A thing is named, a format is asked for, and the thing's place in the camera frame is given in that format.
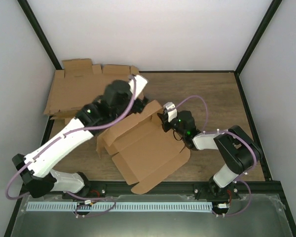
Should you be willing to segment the brown cardboard box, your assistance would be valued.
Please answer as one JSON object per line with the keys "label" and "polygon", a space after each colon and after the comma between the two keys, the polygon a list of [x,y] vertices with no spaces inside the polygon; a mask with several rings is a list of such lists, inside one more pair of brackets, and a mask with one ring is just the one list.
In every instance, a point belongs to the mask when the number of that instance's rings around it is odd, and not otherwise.
{"label": "brown cardboard box", "polygon": [[97,153],[106,150],[132,193],[145,194],[190,158],[183,141],[164,132],[158,101],[149,102],[142,113],[131,114],[97,136]]}

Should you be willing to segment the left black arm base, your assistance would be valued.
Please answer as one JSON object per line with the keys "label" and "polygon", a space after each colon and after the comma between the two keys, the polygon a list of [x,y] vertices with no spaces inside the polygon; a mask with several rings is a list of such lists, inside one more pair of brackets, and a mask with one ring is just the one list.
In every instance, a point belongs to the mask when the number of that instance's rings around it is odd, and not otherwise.
{"label": "left black arm base", "polygon": [[106,184],[100,181],[90,181],[82,190],[73,196],[68,193],[62,194],[62,199],[96,200],[103,199],[106,195]]}

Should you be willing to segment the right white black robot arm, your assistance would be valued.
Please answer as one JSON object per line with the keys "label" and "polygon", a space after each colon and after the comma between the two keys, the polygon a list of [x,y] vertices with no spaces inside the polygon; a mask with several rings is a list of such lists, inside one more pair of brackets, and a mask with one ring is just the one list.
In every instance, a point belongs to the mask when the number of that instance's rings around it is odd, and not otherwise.
{"label": "right white black robot arm", "polygon": [[262,158],[261,148],[238,125],[216,132],[200,131],[190,111],[178,113],[164,110],[157,116],[164,132],[179,134],[190,150],[218,150],[224,160],[223,167],[209,179],[209,192],[220,199],[227,187],[242,174],[247,173]]}

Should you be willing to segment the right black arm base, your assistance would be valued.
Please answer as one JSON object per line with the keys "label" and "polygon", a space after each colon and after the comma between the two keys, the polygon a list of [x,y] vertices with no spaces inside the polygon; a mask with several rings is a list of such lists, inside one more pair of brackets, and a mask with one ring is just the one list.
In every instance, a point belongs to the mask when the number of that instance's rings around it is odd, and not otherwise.
{"label": "right black arm base", "polygon": [[228,202],[230,198],[232,200],[239,199],[239,195],[234,191],[236,188],[234,183],[228,184],[224,188],[220,188],[212,178],[207,182],[196,182],[193,184],[194,198],[206,199],[207,201],[216,202]]}

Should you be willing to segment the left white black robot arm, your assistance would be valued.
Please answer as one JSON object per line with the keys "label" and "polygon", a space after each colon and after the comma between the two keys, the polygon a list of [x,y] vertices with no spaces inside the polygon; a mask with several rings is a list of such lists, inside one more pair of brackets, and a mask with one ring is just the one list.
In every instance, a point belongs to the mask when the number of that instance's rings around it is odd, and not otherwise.
{"label": "left white black robot arm", "polygon": [[148,103],[139,99],[148,80],[131,75],[129,81],[115,80],[103,95],[86,104],[58,134],[37,150],[12,158],[27,193],[40,198],[49,192],[75,194],[79,199],[90,196],[91,185],[82,172],[64,173],[53,169],[67,154],[95,135],[120,122],[131,113],[141,113]]}

